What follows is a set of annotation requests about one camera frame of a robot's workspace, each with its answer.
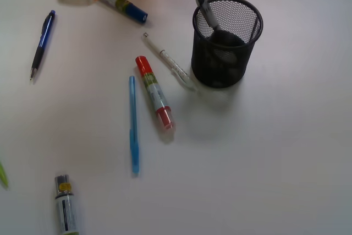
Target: pen cap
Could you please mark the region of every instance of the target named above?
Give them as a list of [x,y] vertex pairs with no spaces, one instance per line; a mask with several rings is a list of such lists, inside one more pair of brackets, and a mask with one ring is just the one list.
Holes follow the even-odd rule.
[[59,194],[71,194],[71,184],[68,174],[55,177],[56,184],[56,195]]
[[174,123],[174,119],[171,115],[171,109],[169,107],[159,108],[156,111],[156,115],[159,119],[159,122],[160,122],[163,130],[166,132],[166,134],[174,133],[175,123]]
[[153,70],[145,56],[138,56],[136,58],[136,63],[142,77],[146,74],[153,73]]
[[129,3],[126,7],[126,14],[136,19],[139,22],[144,23],[147,20],[148,13],[144,12],[140,8],[136,7],[132,3]]

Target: pen holder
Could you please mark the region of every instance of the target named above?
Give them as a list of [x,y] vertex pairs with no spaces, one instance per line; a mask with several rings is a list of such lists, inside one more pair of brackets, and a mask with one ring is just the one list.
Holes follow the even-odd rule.
[[203,84],[227,88],[245,74],[255,42],[263,30],[259,11],[246,0],[208,0],[221,30],[214,31],[200,8],[193,14],[192,70]]

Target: white pen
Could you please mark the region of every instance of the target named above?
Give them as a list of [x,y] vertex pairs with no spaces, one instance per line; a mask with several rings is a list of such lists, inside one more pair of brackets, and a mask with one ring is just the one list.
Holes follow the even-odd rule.
[[168,55],[168,53],[155,45],[154,42],[150,39],[148,33],[143,33],[143,38],[149,44],[149,46],[163,58],[167,64],[171,67],[171,72],[173,72],[176,77],[187,87],[197,91],[196,85],[193,83],[189,75]]

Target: black pen grip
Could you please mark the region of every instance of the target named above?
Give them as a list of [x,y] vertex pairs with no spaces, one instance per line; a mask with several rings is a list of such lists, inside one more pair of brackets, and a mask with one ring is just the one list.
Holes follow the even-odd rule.
[[42,61],[43,54],[44,54],[44,48],[38,47],[37,51],[35,52],[35,55],[34,55],[32,68],[38,69],[40,62]]

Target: yellow-green object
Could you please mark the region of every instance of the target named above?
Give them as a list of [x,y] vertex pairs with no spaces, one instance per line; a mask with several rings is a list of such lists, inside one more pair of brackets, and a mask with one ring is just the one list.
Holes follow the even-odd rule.
[[0,162],[0,179],[1,179],[1,181],[4,183],[4,185],[5,185],[6,187],[8,187],[8,182],[7,182],[5,170],[4,170],[4,167],[2,167],[1,162]]

